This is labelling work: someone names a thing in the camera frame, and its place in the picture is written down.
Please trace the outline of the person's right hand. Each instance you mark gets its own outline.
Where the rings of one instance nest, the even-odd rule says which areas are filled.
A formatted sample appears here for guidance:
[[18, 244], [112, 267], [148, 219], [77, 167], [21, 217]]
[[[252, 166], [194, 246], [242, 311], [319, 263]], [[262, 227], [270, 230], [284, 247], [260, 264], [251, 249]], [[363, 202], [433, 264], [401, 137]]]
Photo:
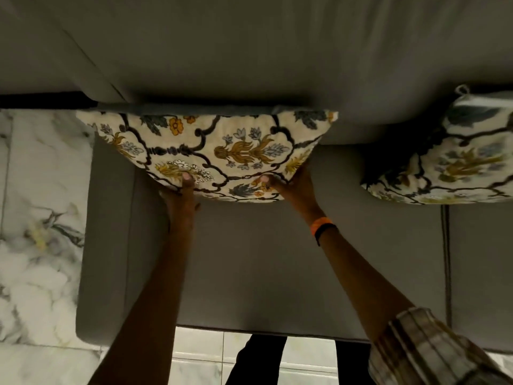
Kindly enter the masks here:
[[291, 181], [286, 183], [286, 190], [278, 193], [291, 204], [308, 226], [315, 219], [326, 216], [318, 205], [308, 164], [298, 168]]

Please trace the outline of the person's left hand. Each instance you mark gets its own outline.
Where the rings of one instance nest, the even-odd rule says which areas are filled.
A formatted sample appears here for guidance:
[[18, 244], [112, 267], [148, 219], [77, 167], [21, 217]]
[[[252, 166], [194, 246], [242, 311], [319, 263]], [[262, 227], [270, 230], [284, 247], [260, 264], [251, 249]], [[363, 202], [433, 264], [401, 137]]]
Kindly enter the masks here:
[[171, 227], [177, 230], [192, 230], [196, 212], [200, 208], [200, 204], [195, 200], [195, 195], [193, 197], [183, 196], [181, 189], [178, 192], [173, 192], [164, 186], [158, 188], [158, 193], [164, 201]]

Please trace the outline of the floral patterned cushion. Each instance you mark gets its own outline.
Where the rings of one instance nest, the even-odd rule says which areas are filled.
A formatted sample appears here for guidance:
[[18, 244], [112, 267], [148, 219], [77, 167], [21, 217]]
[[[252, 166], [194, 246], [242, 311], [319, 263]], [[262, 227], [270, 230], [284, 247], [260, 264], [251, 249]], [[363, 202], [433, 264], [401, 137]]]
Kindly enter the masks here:
[[158, 183], [179, 190], [182, 172], [188, 172], [195, 194], [249, 203], [283, 200], [259, 177], [274, 174], [289, 182], [339, 116], [312, 109], [257, 114], [78, 110], [75, 115]]
[[364, 152], [361, 186], [406, 204], [513, 201], [513, 86], [459, 85]]

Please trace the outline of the person's left forearm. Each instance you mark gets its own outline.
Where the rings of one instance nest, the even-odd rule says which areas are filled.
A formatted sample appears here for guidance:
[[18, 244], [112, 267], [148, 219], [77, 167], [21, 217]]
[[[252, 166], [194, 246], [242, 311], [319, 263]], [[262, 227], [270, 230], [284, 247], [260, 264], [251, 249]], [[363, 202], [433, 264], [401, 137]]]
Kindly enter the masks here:
[[168, 385], [193, 217], [170, 225], [157, 264], [88, 385]]

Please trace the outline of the person's right forearm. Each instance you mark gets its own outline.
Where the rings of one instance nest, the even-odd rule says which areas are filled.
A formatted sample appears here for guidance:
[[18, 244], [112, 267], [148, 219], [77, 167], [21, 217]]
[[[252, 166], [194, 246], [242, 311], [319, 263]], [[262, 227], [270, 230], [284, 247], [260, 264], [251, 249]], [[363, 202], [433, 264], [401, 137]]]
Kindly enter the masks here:
[[376, 342], [400, 313], [414, 307], [341, 235], [338, 228], [326, 230], [320, 244], [371, 342]]

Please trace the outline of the grey fabric sofa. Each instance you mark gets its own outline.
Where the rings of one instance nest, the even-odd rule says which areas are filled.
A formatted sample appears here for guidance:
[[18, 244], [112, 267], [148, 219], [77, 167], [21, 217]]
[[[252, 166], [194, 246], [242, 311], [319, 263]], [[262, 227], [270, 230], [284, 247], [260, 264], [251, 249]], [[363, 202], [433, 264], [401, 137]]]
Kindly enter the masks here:
[[9, 340], [111, 345], [189, 173], [178, 326], [367, 342], [258, 180], [310, 161], [377, 270], [513, 354], [513, 0], [0, 0], [9, 123]]

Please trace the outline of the orange and black wristband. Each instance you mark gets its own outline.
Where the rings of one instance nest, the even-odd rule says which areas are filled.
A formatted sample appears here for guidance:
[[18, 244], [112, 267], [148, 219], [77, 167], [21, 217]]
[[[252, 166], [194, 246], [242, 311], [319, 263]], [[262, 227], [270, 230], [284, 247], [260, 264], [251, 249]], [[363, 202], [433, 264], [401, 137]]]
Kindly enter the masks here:
[[310, 232], [315, 238], [318, 247], [321, 246], [320, 238], [322, 234], [330, 228], [337, 228], [337, 226], [326, 216], [315, 219], [309, 226]]

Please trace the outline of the person's black trousers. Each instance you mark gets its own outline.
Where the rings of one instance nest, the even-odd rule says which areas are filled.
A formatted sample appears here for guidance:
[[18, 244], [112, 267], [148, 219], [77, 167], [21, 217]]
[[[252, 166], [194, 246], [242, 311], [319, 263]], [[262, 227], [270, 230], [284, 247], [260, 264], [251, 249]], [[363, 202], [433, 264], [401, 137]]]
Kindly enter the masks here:
[[370, 344], [224, 333], [223, 385], [375, 385]]

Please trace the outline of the plaid shirt sleeve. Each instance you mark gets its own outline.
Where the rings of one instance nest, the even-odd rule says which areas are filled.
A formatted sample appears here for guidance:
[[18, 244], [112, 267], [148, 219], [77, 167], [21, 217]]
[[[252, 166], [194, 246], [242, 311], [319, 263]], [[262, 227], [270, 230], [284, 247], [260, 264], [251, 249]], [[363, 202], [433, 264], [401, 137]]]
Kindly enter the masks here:
[[377, 385], [513, 385], [484, 350], [420, 307], [388, 322], [368, 370]]

